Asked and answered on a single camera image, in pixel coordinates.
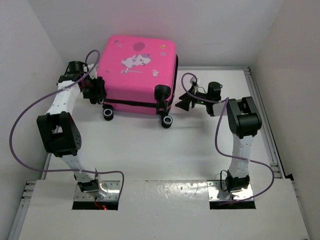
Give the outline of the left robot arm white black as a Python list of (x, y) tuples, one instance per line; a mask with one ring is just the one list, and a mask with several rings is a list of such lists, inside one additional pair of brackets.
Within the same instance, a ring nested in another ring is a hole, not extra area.
[(101, 77), (90, 74), (93, 66), (82, 61), (70, 61), (60, 76), (55, 95), (49, 110), (36, 119), (38, 130), (48, 153), (65, 162), (74, 174), (81, 192), (95, 200), (102, 200), (108, 194), (97, 170), (90, 167), (78, 152), (82, 146), (82, 137), (72, 112), (79, 94), (91, 104), (103, 104), (106, 98), (105, 82)]

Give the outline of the pink suitcase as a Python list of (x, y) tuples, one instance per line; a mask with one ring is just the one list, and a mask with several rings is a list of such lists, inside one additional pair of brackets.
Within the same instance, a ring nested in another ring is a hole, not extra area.
[(169, 115), (175, 97), (178, 55), (172, 40), (114, 35), (101, 55), (97, 75), (104, 80), (102, 115), (114, 113), (158, 115), (161, 126), (173, 124)]

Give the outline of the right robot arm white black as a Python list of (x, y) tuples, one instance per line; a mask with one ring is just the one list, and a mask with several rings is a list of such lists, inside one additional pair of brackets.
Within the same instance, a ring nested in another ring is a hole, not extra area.
[(250, 183), (249, 158), (254, 137), (262, 127), (262, 119), (252, 97), (229, 99), (221, 102), (222, 85), (210, 82), (206, 92), (199, 92), (197, 80), (191, 79), (190, 89), (179, 97), (176, 107), (189, 111), (196, 105), (204, 105), (211, 117), (227, 116), (233, 136), (231, 163), (226, 178), (220, 181), (224, 192), (238, 192), (247, 189)]

